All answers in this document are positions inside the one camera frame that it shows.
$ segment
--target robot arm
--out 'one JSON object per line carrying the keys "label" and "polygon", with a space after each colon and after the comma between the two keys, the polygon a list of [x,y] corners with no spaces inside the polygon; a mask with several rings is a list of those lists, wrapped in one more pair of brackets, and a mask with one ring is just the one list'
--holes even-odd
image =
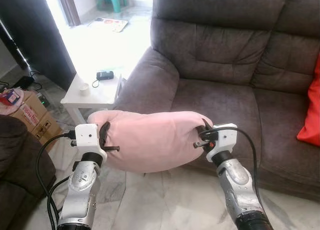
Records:
{"label": "robot arm", "polygon": [[[222,127],[237,126],[225,124],[213,128]],[[237,228],[273,230],[254,191],[250,173],[232,156],[237,132],[225,129],[203,134],[206,130],[212,130],[208,124],[197,130],[203,142],[194,143],[194,147],[203,147],[207,152],[207,160],[217,166],[226,207]],[[100,189],[100,168],[107,159],[106,152],[100,147],[98,127],[95,124],[78,125],[75,134],[76,145],[83,156],[69,177],[68,194],[58,221],[58,230],[91,230],[96,210],[96,195]]]}
{"label": "robot arm", "polygon": [[[236,128],[234,124],[215,125],[198,128],[198,132],[219,128]],[[231,129],[219,130],[201,136],[203,142],[194,143],[207,152],[206,158],[217,169],[221,187],[225,194],[227,210],[238,229],[273,230],[267,215],[253,188],[250,173],[233,158],[232,150],[237,141],[237,132]]]}
{"label": "robot arm", "polygon": [[91,230],[100,189],[100,168],[107,154],[100,148],[95,124],[75,128],[76,145],[82,159],[68,181],[68,194],[63,204],[57,230]]}

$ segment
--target table leg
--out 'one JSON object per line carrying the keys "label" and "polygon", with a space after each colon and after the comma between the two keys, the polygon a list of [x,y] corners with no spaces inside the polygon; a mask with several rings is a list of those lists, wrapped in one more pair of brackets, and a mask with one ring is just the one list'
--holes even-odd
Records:
{"label": "table leg", "polygon": [[80,124],[86,124],[86,121],[78,108],[66,107],[66,110],[68,111],[76,126]]}

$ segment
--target cardboard box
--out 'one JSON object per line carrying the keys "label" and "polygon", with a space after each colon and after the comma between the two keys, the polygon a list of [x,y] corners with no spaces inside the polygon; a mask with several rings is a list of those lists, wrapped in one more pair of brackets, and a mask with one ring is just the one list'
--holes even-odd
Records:
{"label": "cardboard box", "polygon": [[28,131],[32,132],[46,112],[46,108],[42,105],[35,93],[24,91],[22,105],[17,111],[10,114],[10,116],[21,120],[26,125]]}
{"label": "cardboard box", "polygon": [[[44,145],[49,139],[53,138],[62,133],[61,128],[56,123],[56,120],[47,112],[42,119],[40,120],[39,124],[33,129],[31,132],[39,142]],[[55,141],[50,144],[46,150],[49,151],[50,148],[54,145]]]}

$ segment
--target black phone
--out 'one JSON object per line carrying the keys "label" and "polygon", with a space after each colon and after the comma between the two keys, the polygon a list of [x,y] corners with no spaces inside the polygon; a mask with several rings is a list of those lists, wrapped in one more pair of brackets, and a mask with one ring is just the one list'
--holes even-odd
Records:
{"label": "black phone", "polygon": [[113,79],[114,77],[115,75],[113,71],[101,71],[96,73],[96,79],[99,81],[110,80],[110,79]]}

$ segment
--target gray sofa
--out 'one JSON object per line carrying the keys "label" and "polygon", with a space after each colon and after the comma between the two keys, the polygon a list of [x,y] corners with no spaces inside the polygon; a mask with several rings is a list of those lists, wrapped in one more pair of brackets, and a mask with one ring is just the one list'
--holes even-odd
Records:
{"label": "gray sofa", "polygon": [[[320,50],[320,0],[154,0],[151,48],[115,109],[196,111],[253,139],[259,184],[320,201],[320,148],[300,142]],[[252,170],[239,135],[234,156]],[[204,157],[190,165],[214,171]]]}
{"label": "gray sofa", "polygon": [[[0,126],[0,229],[18,230],[45,196],[36,176],[42,145],[16,118],[0,115]],[[49,188],[56,180],[56,169],[47,152],[40,158],[39,169]]]}

